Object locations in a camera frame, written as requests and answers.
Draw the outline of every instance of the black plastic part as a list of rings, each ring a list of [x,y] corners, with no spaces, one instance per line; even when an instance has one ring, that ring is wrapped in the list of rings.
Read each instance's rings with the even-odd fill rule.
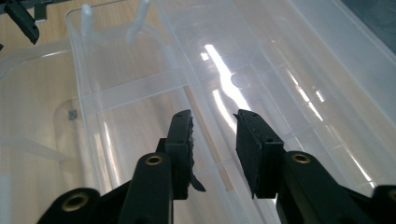
[[[315,157],[299,151],[287,152],[282,175],[309,223],[374,223]]]
[[[4,11],[17,23],[23,33],[35,44],[40,36],[35,19],[17,0],[7,0]]]
[[[37,223],[91,223],[99,200],[99,192],[95,189],[70,190],[55,200]]]
[[[120,210],[125,201],[130,181],[111,190],[101,197],[97,205],[95,214],[92,217],[92,223],[113,224],[118,223]]]
[[[236,152],[252,198],[256,195],[259,199],[273,199],[281,182],[283,141],[260,115],[240,109],[235,116],[238,120]]]
[[[205,191],[204,186],[192,172],[192,166],[194,165],[192,158],[192,126],[190,110],[176,113],[172,117],[165,141],[165,152],[172,161],[174,200],[185,200],[188,198],[190,183],[195,189]]]
[[[137,162],[119,223],[173,222],[171,161],[166,154],[150,153]]]
[[[47,5],[39,3],[35,5],[35,20],[44,21],[47,19]]]
[[[396,222],[396,186],[378,186],[370,201],[370,211],[378,223]]]
[[[285,183],[280,187],[276,198],[276,210],[282,224],[301,224],[304,218],[296,202],[291,196],[290,190]]]

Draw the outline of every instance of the wooden surface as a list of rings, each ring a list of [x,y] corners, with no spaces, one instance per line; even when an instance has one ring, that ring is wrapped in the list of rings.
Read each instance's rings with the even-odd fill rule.
[[[37,23],[40,37],[36,44],[51,43],[67,37],[64,15],[70,9],[81,7],[83,4],[97,5],[106,2],[112,2],[112,0],[72,0],[48,5],[47,20]],[[0,58],[12,51],[33,46],[7,14],[0,15],[0,27],[0,44],[4,45],[4,48],[0,51]]]

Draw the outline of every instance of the small black tab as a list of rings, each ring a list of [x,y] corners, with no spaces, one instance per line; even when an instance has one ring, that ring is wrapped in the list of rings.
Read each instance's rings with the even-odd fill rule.
[[[35,4],[35,20],[45,21],[47,19],[47,5],[44,3]]]

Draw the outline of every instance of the black metal piece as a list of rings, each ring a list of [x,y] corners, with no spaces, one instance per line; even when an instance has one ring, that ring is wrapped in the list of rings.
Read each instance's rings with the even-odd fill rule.
[[[190,110],[176,113],[165,141],[165,152],[171,158],[173,167],[174,200],[187,199],[190,183],[195,189],[205,191],[192,172],[192,126]]]
[[[129,184],[130,181],[101,197],[99,204],[96,206],[95,214],[92,216],[92,223],[118,223]]]
[[[35,4],[35,20],[44,21],[47,19],[47,5],[44,3]]]
[[[282,224],[304,223],[303,215],[285,183],[282,183],[277,194],[276,210]]]
[[[371,215],[378,223],[396,222],[396,186],[378,186],[369,202]]]
[[[40,36],[35,19],[17,0],[7,0],[4,6],[4,11],[9,17],[17,23],[23,33],[35,44]]]
[[[315,157],[287,152],[282,176],[302,216],[310,223],[374,223]]]
[[[55,200],[37,223],[90,223],[99,201],[95,189],[73,189]]]
[[[119,223],[172,223],[172,191],[170,158],[159,152],[143,156],[136,165]]]
[[[280,167],[285,154],[283,141],[260,117],[240,109],[237,123],[236,152],[241,161],[252,198],[275,198],[279,191]]]

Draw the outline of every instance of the transparent plastic bin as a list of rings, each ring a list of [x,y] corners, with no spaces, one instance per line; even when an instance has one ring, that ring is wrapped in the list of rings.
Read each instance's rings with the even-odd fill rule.
[[[278,222],[274,201],[251,200],[235,152],[239,108],[262,115],[286,150],[311,153],[345,187],[370,195],[395,184],[395,56],[338,1],[311,2],[159,0],[161,23],[147,21],[132,44],[130,2],[93,7],[88,29],[80,9],[69,12],[99,190],[130,180],[185,109],[207,192],[175,201],[175,223]]]
[[[83,129],[68,39],[0,61],[0,223],[36,223],[59,195],[87,186]]]

